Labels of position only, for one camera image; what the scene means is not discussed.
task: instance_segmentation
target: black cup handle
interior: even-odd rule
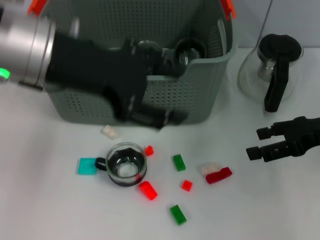
[[[94,166],[95,166],[97,169],[100,169],[100,170],[102,170],[102,171],[107,171],[106,159],[103,158],[103,157],[97,157],[97,158],[95,159]]]
[[[264,98],[264,108],[267,112],[278,111],[281,99],[289,80],[289,61],[286,57],[277,57],[272,71],[268,91]]]

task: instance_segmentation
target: cyan block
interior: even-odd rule
[[[80,158],[78,174],[95,175],[97,173],[95,162],[95,158]]]

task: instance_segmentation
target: white table surface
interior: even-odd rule
[[[110,140],[102,126],[60,118],[46,93],[13,84],[0,86],[1,240],[319,240],[320,147],[301,157],[250,161],[246,148],[260,141],[258,128],[295,117],[320,117],[320,49],[306,49],[302,78],[275,114],[236,86],[249,49],[239,49],[227,68],[213,111],[201,124],[117,127]],[[144,180],[158,197],[150,201],[137,186],[123,188],[105,172],[78,175],[81,157],[104,157],[119,142],[152,145]],[[182,154],[186,171],[171,157]],[[199,173],[218,162],[233,175],[209,185]],[[191,192],[180,188],[193,182]],[[187,218],[174,222],[178,204]]]

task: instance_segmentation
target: perforated basket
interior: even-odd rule
[[[226,20],[220,0],[50,0],[41,15],[65,32],[78,17],[79,37],[106,48],[121,47],[125,38],[135,37],[173,49],[192,31],[206,44],[208,58],[191,61],[180,78],[148,76],[143,99],[156,107],[187,112],[185,124],[204,121],[210,115],[237,47],[232,20]],[[48,94],[65,120],[120,124],[111,104],[101,96],[74,89]]]

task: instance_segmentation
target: red block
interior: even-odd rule
[[[156,191],[154,190],[154,188],[151,186],[150,182],[148,181],[144,181],[143,183],[141,183],[139,185],[139,189],[141,190],[141,192],[144,193],[144,195],[146,195],[150,200],[155,199],[156,196],[158,196],[158,194],[156,193]]]
[[[223,179],[226,179],[232,175],[231,170],[228,167],[222,168],[218,172],[211,173],[205,177],[209,184],[217,183]]]
[[[147,146],[146,149],[145,149],[145,154],[149,157],[151,156],[152,154],[154,154],[154,149],[152,146]]]
[[[188,180],[184,180],[181,188],[182,188],[183,190],[186,190],[186,191],[190,192],[190,190],[191,190],[191,188],[192,188],[192,185],[193,185],[192,182],[190,182],[190,181],[188,181]]]

